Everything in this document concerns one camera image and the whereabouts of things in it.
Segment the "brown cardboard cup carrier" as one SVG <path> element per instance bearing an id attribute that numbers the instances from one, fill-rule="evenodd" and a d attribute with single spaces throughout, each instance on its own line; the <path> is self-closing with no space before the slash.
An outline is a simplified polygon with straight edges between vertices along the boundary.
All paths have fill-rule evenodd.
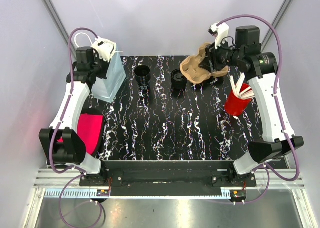
<path id="1" fill-rule="evenodd" d="M 225 66 L 220 71 L 209 71 L 205 67 L 209 66 L 206 59 L 206 47 L 211 45 L 210 42 L 204 42 L 198 49 L 198 54 L 190 55 L 180 64 L 181 73 L 193 84 L 200 84 L 211 77 L 225 76 L 229 70 L 229 66 Z"/>

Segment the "light blue paper bag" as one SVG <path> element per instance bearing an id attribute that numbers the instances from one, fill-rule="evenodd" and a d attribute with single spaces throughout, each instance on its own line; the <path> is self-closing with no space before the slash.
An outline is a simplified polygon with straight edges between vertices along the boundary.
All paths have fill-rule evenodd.
<path id="1" fill-rule="evenodd" d="M 92 87 L 93 96 L 105 102 L 113 102 L 126 77 L 127 75 L 121 60 L 121 51 L 116 48 L 116 53 L 109 62 L 107 78 L 96 78 L 96 82 Z"/>

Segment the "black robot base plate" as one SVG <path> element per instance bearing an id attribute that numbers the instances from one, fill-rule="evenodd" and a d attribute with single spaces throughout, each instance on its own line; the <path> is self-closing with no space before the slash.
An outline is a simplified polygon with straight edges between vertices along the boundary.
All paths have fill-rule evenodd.
<path id="1" fill-rule="evenodd" d="M 112 197 L 222 198 L 222 189 L 256 187 L 252 173 L 237 175 L 232 161 L 124 161 L 103 162 L 102 172 L 80 179 L 80 186 L 111 185 Z"/>

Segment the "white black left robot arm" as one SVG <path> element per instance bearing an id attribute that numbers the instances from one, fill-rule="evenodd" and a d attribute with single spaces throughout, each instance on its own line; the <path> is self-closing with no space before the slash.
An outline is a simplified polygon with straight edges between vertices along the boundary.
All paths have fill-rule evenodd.
<path id="1" fill-rule="evenodd" d="M 76 168 L 102 186 L 107 182 L 108 174 L 97 154 L 103 140 L 105 119 L 101 111 L 84 108 L 97 76 L 103 70 L 98 58 L 93 47 L 77 48 L 59 111 L 50 126 L 40 130 L 39 139 L 53 170 L 58 165 Z"/>

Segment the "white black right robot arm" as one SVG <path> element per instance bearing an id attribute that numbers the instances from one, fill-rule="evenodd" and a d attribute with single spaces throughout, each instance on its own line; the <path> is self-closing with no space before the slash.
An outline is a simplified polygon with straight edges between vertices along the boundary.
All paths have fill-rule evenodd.
<path id="1" fill-rule="evenodd" d="M 235 46 L 229 46 L 229 26 L 214 23 L 208 30 L 215 42 L 208 45 L 206 55 L 212 70 L 235 66 L 244 73 L 253 90 L 262 121 L 262 140 L 248 145 L 248 152 L 233 163 L 227 173 L 229 184 L 238 186 L 245 174 L 265 162 L 295 152 L 304 145 L 302 136 L 297 136 L 288 120 L 282 95 L 276 82 L 278 63 L 272 52 L 261 51 L 260 29 L 255 25 L 236 28 Z"/>

